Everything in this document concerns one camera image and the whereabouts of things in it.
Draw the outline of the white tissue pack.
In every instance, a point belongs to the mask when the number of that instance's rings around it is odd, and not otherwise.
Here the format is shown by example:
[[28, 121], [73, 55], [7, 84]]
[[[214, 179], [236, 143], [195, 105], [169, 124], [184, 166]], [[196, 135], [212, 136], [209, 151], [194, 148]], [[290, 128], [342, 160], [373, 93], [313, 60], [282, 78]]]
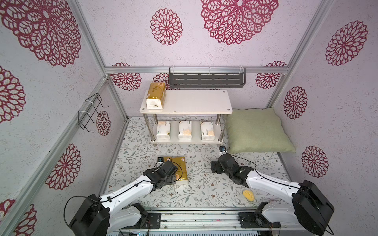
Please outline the white tissue pack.
[[206, 141], [215, 140], [215, 131], [213, 122], [201, 122], [201, 139]]
[[191, 140], [192, 139], [192, 122], [191, 121], [180, 121], [179, 122], [178, 139], [179, 140]]
[[157, 123], [157, 133], [156, 139], [157, 140], [170, 140], [170, 121], [159, 121]]

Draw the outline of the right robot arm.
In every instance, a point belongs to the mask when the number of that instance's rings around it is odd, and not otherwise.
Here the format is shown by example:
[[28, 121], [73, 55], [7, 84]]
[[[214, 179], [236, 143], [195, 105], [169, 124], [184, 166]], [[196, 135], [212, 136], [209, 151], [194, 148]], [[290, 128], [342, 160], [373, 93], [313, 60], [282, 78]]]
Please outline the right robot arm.
[[235, 156], [226, 152], [218, 160], [211, 161], [210, 165], [212, 173], [225, 174], [236, 185], [267, 192], [287, 203], [284, 207], [260, 204], [256, 212], [265, 222], [301, 225], [317, 236], [333, 234], [329, 222], [335, 208], [313, 182], [304, 180], [296, 183], [275, 179], [259, 172], [256, 166], [240, 166]]

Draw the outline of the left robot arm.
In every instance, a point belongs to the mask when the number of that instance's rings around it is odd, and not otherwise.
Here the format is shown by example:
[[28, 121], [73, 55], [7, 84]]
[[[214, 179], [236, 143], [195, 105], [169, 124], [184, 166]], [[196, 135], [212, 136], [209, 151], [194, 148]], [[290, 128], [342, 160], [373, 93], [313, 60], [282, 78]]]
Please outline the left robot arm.
[[182, 170], [179, 164], [167, 160], [110, 194], [83, 197], [75, 216], [65, 224], [76, 236], [106, 236], [122, 228], [150, 229], [148, 212], [135, 200], [174, 184], [178, 170]]

